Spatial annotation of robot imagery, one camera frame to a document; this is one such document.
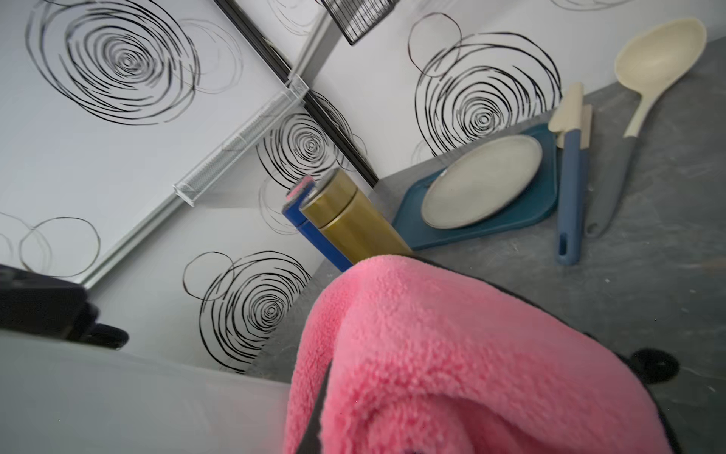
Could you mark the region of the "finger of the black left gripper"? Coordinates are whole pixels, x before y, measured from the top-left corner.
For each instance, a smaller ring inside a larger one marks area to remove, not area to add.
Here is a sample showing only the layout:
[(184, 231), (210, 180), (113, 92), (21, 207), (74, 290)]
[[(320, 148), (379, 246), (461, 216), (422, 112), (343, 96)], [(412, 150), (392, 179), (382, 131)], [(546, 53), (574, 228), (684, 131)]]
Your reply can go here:
[(119, 350), (130, 340), (118, 327), (98, 322), (99, 308), (78, 284), (3, 265), (1, 327), (49, 339)]

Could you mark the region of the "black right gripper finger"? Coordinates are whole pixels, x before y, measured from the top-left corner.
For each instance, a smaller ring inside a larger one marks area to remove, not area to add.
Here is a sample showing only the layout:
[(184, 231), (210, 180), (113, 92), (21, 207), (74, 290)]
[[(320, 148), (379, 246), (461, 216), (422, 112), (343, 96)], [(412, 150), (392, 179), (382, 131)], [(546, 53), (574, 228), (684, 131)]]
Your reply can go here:
[(296, 449), (297, 454), (321, 454), (321, 412), (323, 411), (324, 401), (326, 399), (331, 368), (332, 364), (329, 364), (325, 371), (306, 431)]

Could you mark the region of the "pink microfiber cloth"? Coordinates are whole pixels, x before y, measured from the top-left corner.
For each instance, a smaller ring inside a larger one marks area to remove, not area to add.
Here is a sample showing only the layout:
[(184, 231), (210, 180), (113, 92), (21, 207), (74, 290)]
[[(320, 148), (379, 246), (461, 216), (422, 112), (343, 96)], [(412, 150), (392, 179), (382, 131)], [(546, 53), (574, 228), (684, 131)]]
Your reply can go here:
[(321, 382), (321, 453), (678, 453), (650, 392), (678, 364), (624, 357), (495, 284), (380, 255), (310, 311), (283, 450), (296, 453)]

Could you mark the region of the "white thermos black lid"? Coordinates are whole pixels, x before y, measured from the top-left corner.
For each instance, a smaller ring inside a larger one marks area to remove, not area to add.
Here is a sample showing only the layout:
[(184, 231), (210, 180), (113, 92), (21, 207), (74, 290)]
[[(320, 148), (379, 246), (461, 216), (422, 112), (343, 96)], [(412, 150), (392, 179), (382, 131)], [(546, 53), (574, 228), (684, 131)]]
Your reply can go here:
[(289, 385), (1, 334), (4, 453), (279, 453)]

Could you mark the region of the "pink thermos steel lid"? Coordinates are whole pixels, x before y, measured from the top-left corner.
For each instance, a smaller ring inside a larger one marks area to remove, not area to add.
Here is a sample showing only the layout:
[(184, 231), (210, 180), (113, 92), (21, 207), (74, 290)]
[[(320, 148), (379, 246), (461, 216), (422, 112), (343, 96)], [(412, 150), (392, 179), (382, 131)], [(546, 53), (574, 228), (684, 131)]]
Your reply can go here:
[(285, 195), (287, 201), (295, 200), (302, 192), (304, 192), (310, 185), (315, 185), (315, 180), (311, 175), (304, 175)]

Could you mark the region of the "gold thermos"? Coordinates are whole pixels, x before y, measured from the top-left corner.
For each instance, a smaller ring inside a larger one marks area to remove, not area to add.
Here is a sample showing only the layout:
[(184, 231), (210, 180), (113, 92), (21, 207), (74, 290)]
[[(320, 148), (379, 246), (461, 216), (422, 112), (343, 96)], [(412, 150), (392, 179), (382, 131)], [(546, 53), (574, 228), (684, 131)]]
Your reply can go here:
[(301, 212), (353, 264), (378, 255), (413, 255), (402, 236), (339, 168), (315, 183)]

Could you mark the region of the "blue thermos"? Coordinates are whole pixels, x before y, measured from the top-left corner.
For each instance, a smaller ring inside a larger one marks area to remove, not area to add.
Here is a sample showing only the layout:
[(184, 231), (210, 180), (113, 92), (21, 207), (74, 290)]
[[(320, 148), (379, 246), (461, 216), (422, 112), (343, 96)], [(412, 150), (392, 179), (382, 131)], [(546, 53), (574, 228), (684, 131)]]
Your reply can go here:
[(310, 185), (295, 200), (285, 200), (282, 214), (339, 271), (345, 272), (353, 266), (352, 262), (301, 211), (304, 199), (314, 187), (315, 185)]

